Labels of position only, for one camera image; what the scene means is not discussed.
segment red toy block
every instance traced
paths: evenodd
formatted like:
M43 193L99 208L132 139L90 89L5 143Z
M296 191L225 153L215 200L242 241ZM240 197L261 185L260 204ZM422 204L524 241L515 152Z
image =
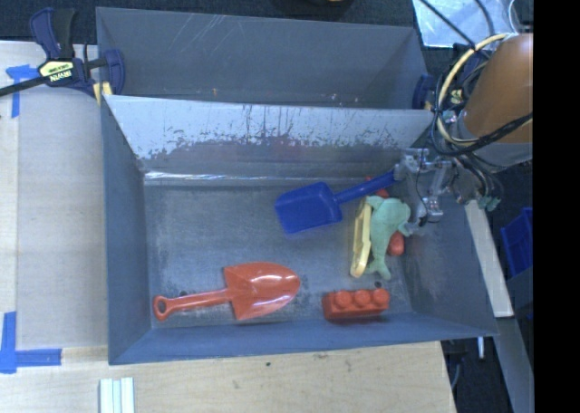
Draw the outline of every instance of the red toy block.
M378 315L389 308L391 295L386 289L337 291L323 297L324 318L335 320Z

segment gray bin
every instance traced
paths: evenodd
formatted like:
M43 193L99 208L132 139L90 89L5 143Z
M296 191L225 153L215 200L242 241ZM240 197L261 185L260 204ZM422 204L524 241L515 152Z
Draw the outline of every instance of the gray bin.
M99 9L98 26L99 46L125 55L128 79L126 95L101 106L111 364L496 333L467 218L451 198L442 199L440 223L388 258L389 282L349 275L358 201L331 226L286 235L277 222L280 194L319 180L340 190L379 175L429 126L429 112L411 110L424 72L412 29L121 9ZM289 34L300 39L294 49ZM334 48L324 53L323 42ZM361 49L374 55L353 57ZM302 57L303 67L280 53ZM163 65L157 81L152 64ZM306 82L313 72L318 78ZM405 189L390 192L405 200ZM240 322L224 304L154 317L155 294L223 288L224 266L255 260L301 278L278 312ZM391 293L382 315L324 319L325 293L375 286Z

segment green toy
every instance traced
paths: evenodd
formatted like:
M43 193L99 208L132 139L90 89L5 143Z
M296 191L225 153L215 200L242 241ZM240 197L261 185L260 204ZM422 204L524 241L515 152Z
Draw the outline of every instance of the green toy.
M382 198L368 196L366 203L372 207L371 215L371 250L372 262L364 271L367 274L378 273L387 281L391 280L391 272L385 263L385 255L391 236L397 230L409 236L411 232L406 223L411 217L411 208L397 198Z

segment yellow label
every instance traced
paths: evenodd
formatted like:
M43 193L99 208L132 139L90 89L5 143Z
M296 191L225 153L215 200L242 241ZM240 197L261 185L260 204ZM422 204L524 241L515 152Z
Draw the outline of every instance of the yellow label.
M60 76L60 78L59 78L59 80L60 80L61 78L66 78L68 76L71 76L73 73L70 72L70 70L72 70L73 68L74 68L74 64L72 62L53 61L53 62L45 63L38 70L38 72L42 76L50 76L50 75L55 75L56 73L58 73L58 75Z

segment blue bin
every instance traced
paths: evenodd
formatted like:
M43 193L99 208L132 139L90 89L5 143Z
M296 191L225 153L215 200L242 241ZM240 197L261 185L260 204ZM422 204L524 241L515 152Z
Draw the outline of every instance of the blue bin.
M501 237L509 265L509 277L520 274L534 262L532 226L532 208L524 207L519 216L501 228Z

